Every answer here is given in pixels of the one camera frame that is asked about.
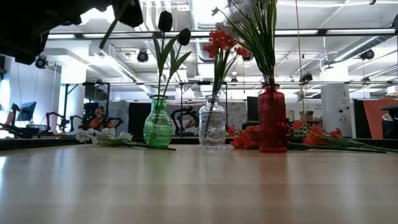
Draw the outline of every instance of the white flower bouquet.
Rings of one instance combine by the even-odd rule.
[[[79,129],[75,135],[76,140],[81,143],[88,143],[91,141],[93,146],[103,146],[103,147],[139,147],[146,149],[166,149],[175,150],[171,148],[156,147],[144,144],[141,142],[134,142],[131,140],[132,135],[129,133],[121,133],[116,136],[115,128],[104,128],[101,131],[94,130],[90,128],[89,130]]]

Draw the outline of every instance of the green glass vase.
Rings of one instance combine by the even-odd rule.
[[[166,113],[167,96],[151,96],[152,109],[145,120],[144,139],[150,146],[168,147],[172,140],[172,120]]]

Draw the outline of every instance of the wall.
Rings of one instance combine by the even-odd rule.
[[[21,105],[21,103],[36,101],[33,122],[34,124],[40,124],[40,122],[46,124],[45,119],[42,121],[45,114],[58,110],[61,75],[59,73],[54,75],[53,70],[38,69],[34,64],[16,63],[12,58],[9,68],[7,68],[10,87],[9,106],[13,103]],[[16,125],[25,126],[26,124],[20,122]]]

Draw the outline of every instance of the computer monitor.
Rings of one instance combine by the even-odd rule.
[[[35,107],[36,102],[23,103],[19,109],[17,121],[31,121]]]

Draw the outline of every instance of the black tulip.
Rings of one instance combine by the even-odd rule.
[[[178,35],[177,41],[183,45],[187,46],[191,39],[191,31],[188,28],[181,30],[180,34]]]
[[[162,13],[160,13],[159,23],[157,24],[157,27],[162,32],[170,32],[173,27],[172,14],[167,11],[163,11]]]

